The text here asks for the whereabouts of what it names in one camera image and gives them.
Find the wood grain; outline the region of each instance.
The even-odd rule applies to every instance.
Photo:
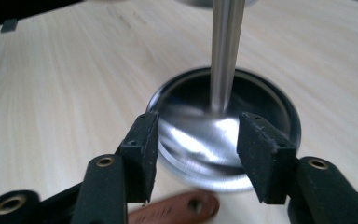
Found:
[[[211,10],[166,0],[86,2],[0,34],[0,195],[46,199],[80,182],[165,81],[210,64],[211,42]],[[258,1],[237,65],[291,98],[298,156],[331,161],[358,190],[358,1]],[[152,200],[189,188],[159,164]],[[252,191],[219,198],[211,223],[288,222],[285,206]]]

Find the brown leather piece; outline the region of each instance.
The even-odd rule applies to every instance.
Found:
[[[131,212],[129,224],[200,223],[216,214],[219,206],[219,201],[212,192],[191,191]]]

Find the reflective metal surface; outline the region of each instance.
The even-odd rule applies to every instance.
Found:
[[[227,109],[238,45],[245,0],[215,0],[213,5],[211,109],[222,113]]]
[[[157,110],[159,159],[187,184],[232,192],[251,189],[236,153],[238,116],[242,111],[266,118],[299,146],[300,122],[287,97],[262,77],[236,70],[230,103],[224,113],[211,112],[211,69],[184,73],[152,97]]]
[[[213,0],[176,0],[178,2],[193,6],[193,7],[205,7],[205,8],[212,8],[213,7]],[[257,0],[246,0],[245,6],[249,7]]]

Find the metal rod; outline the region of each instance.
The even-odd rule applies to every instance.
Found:
[[[223,113],[229,103],[245,0],[214,0],[211,109]]]

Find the round metal tin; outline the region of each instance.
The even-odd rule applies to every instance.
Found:
[[[159,160],[181,180],[201,189],[252,189],[237,154],[239,114],[267,119],[299,146],[301,127],[295,107],[271,82],[236,70],[228,109],[210,110],[211,69],[183,73],[165,83],[147,111],[158,111]]]

